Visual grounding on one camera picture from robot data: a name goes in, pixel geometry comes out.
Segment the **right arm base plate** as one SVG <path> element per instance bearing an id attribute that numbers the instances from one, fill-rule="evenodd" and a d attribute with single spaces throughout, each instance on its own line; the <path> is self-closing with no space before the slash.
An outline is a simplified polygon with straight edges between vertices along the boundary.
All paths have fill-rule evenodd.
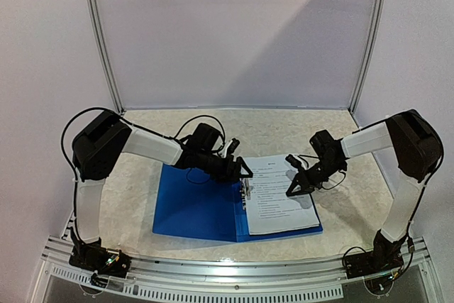
<path id="1" fill-rule="evenodd" d="M 384 265 L 375 265 L 372 257 L 372 251 L 366 251 L 364 248 L 359 246 L 349 248 L 343 254 L 341 263 L 348 279 L 389 273 L 388 279 L 395 281 L 408 270 L 413 260 L 415 251 L 414 244 L 411 244 L 407 248 L 410 254 L 410 259 L 407 265 L 404 264 L 402 254 L 399 251 L 389 260 L 386 260 Z"/>

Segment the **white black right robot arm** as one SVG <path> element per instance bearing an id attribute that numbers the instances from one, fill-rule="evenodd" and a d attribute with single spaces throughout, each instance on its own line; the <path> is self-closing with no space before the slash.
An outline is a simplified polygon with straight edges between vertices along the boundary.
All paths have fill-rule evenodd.
<path id="1" fill-rule="evenodd" d="M 443 161 L 444 149 L 439 135 L 418 111 L 410 109 L 341 139 L 335 139 L 327 130 L 318 131 L 309 142 L 318 159 L 309 169 L 303 168 L 292 154 L 286 157 L 297 169 L 286 191 L 288 197 L 320 189 L 331 175 L 347 170 L 349 159 L 388 148 L 394 151 L 399 188 L 366 261 L 372 271 L 383 271 L 408 238 L 423 192 Z"/>

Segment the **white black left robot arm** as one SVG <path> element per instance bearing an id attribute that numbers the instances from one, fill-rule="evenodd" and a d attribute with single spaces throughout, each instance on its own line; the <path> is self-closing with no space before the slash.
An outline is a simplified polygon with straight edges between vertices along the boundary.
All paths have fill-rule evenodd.
<path id="1" fill-rule="evenodd" d="M 199 123 L 189 135 L 165 136 L 102 109 L 72 141 L 74 233 L 84 243 L 77 257 L 90 270 L 105 265 L 98 243 L 101 194 L 122 154 L 138 155 L 180 170 L 198 169 L 217 182 L 238 182 L 253 176 L 244 159 L 234 156 L 240 142 L 226 140 L 223 128 Z"/>

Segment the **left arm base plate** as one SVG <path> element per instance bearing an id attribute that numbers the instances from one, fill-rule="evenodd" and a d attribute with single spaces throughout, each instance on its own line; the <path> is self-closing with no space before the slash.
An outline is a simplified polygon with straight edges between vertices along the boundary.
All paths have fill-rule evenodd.
<path id="1" fill-rule="evenodd" d="M 98 275 L 125 278 L 131 267 L 131 261 L 132 257 L 122 250 L 111 250 L 102 247 L 100 243 L 83 243 L 73 247 L 69 264 L 97 272 Z"/>

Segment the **blue plastic folder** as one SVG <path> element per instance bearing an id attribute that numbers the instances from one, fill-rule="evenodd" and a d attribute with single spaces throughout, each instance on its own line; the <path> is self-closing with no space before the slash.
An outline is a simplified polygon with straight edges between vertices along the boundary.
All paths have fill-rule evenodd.
<path id="1" fill-rule="evenodd" d="M 180 170 L 163 165 L 153 233 L 220 242 L 252 242 L 320 234 L 323 227 L 315 209 L 316 225 L 265 235 L 249 232 L 243 207 L 244 182 L 219 183 L 199 169 Z"/>

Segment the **white printed paper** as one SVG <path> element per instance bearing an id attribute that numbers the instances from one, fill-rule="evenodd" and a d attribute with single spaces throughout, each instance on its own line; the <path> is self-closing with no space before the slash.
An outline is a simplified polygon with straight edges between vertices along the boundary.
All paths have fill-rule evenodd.
<path id="1" fill-rule="evenodd" d="M 280 237 L 283 233 L 293 236 L 323 231 L 311 195 L 286 195 L 297 170 L 285 158 L 273 155 L 245 159 L 253 173 L 247 179 L 245 194 L 250 236 Z"/>

